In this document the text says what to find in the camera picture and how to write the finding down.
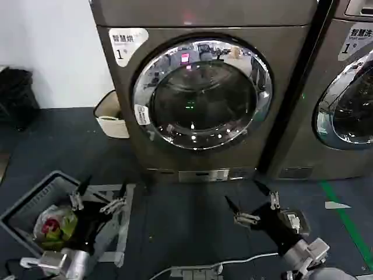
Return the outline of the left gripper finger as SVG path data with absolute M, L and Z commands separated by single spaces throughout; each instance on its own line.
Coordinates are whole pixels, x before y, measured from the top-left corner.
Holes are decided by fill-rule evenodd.
M 116 199 L 109 202 L 106 206 L 101 207 L 99 210 L 99 213 L 114 214 L 117 210 L 120 210 L 125 205 L 126 205 L 126 183 L 123 183 Z
M 92 175 L 85 178 L 77 187 L 77 189 L 70 193 L 69 198 L 71 202 L 71 208 L 73 211 L 81 211 L 84 209 L 83 196 L 87 191 L 87 188 L 92 179 Z

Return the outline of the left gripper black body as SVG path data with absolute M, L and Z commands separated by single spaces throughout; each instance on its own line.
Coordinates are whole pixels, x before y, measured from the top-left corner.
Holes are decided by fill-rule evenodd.
M 75 211 L 78 223 L 73 232 L 74 250 L 94 251 L 100 227 L 108 222 L 108 215 L 100 211 L 106 205 L 102 202 L 84 201 L 83 209 Z

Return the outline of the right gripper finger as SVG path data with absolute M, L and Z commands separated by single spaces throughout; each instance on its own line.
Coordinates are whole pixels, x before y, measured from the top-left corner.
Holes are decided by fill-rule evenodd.
M 254 180 L 254 183 L 258 187 L 259 191 L 264 196 L 268 197 L 266 202 L 258 209 L 271 209 L 273 211 L 279 211 L 281 209 L 279 193 L 277 191 L 272 191 L 266 184 L 260 182 L 259 180 Z
M 228 207 L 233 212 L 234 222 L 238 225 L 257 225 L 261 220 L 259 216 L 251 215 L 245 212 L 241 212 L 240 209 L 236 206 L 232 200 L 225 196 L 225 199 L 228 203 Z

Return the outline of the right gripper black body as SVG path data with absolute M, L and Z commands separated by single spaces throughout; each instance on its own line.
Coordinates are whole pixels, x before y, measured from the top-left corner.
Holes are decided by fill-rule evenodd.
M 288 227 L 281 218 L 281 209 L 273 210 L 267 202 L 254 210 L 251 215 L 258 216 L 260 220 L 252 228 L 264 231 L 277 246 L 277 252 L 285 255 L 301 239 L 301 235 Z

